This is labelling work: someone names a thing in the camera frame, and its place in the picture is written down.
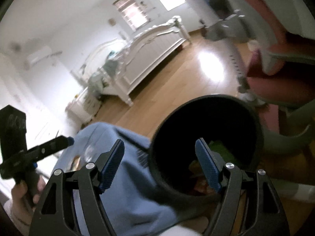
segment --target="finger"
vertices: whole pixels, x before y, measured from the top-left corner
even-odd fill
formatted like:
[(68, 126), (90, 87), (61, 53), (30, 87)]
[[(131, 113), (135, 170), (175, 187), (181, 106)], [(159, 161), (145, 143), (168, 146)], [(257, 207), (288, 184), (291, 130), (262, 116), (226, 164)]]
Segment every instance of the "finger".
[(38, 180), (38, 184), (37, 184), (37, 189), (38, 189), (39, 193), (42, 193), (45, 186), (46, 186), (46, 182), (44, 181), (43, 177), (40, 176), (39, 180)]
[(33, 203), (37, 204), (39, 202), (39, 198), (40, 198), (39, 194), (35, 194), (33, 197)]
[(21, 182), (19, 184), (16, 184), (11, 190), (12, 200), (15, 201), (22, 199), (26, 192), (27, 192), (26, 182), (24, 180), (21, 180)]

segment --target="metal screw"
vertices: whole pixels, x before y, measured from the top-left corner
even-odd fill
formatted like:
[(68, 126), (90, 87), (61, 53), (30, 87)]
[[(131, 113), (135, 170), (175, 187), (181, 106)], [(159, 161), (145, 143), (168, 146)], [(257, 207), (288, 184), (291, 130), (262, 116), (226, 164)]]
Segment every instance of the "metal screw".
[(95, 164), (93, 162), (90, 162), (88, 163), (86, 166), (85, 166), (88, 170), (92, 169), (95, 167)]
[(59, 176), (59, 175), (61, 174), (61, 172), (62, 172), (61, 169), (56, 169), (56, 170), (54, 171), (54, 175), (55, 175), (55, 176)]
[(225, 165), (228, 169), (232, 169), (232, 168), (234, 168), (234, 164), (232, 163), (232, 162), (228, 162), (228, 163), (226, 163), (226, 165)]
[(261, 174), (262, 176), (266, 174), (266, 171), (264, 171), (263, 169), (259, 169), (258, 173)]

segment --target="white cabinet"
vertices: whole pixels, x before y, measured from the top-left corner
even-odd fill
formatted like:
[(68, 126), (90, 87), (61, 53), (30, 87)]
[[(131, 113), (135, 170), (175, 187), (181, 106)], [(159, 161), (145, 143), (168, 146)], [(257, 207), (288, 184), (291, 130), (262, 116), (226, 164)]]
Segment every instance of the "white cabinet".
[(101, 102), (86, 88), (69, 103), (67, 110), (73, 112), (83, 123), (88, 123), (96, 115), (100, 106)]

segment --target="trash can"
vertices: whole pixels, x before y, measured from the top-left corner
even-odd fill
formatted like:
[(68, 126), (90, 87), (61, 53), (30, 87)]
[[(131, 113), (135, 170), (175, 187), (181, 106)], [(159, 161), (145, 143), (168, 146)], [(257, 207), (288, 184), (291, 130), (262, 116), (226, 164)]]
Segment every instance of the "trash can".
[(263, 135), (255, 111), (228, 95), (195, 98), (178, 107), (161, 123), (149, 148), (150, 172), (172, 198), (181, 201), (213, 198), (190, 195), (196, 179), (192, 178), (188, 167), (197, 160), (195, 142), (201, 137), (206, 143), (220, 140), (240, 161), (237, 165), (241, 169), (253, 171), (258, 165)]

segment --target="blue cloth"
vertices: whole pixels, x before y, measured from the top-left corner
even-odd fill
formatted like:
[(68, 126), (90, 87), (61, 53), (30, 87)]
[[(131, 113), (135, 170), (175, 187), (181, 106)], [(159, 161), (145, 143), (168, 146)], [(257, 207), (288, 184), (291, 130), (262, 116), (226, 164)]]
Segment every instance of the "blue cloth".
[[(107, 123), (89, 125), (77, 134), (74, 145), (62, 153), (55, 169), (66, 171), (76, 155), (80, 155), (81, 160), (95, 162), (101, 153), (111, 149), (117, 139), (123, 140), (125, 155), (110, 189), (101, 195), (101, 200), (118, 236), (155, 235), (197, 215), (194, 207), (180, 213), (161, 200), (165, 193), (157, 186), (145, 162), (149, 139), (120, 127)], [(81, 233), (87, 236), (89, 233), (77, 191), (74, 199)]]

